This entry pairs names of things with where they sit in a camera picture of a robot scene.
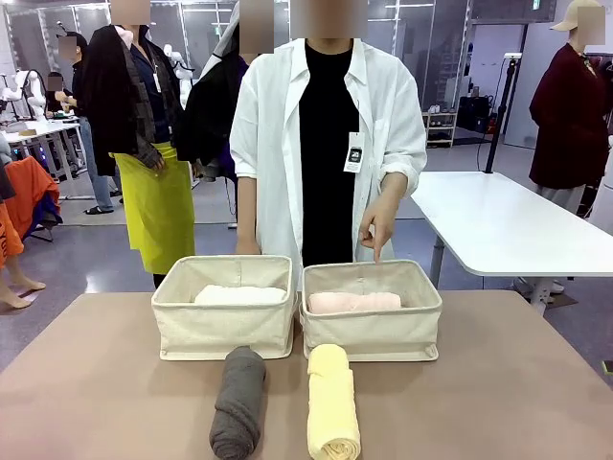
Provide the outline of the person's left hand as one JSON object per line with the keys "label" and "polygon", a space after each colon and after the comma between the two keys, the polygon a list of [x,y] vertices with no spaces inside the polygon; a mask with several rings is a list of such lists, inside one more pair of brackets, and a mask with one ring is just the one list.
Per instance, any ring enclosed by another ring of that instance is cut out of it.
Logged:
{"label": "person's left hand", "polygon": [[393,236],[399,201],[392,197],[380,196],[370,204],[359,227],[359,241],[362,246],[374,251],[374,260],[379,263],[383,246]]}

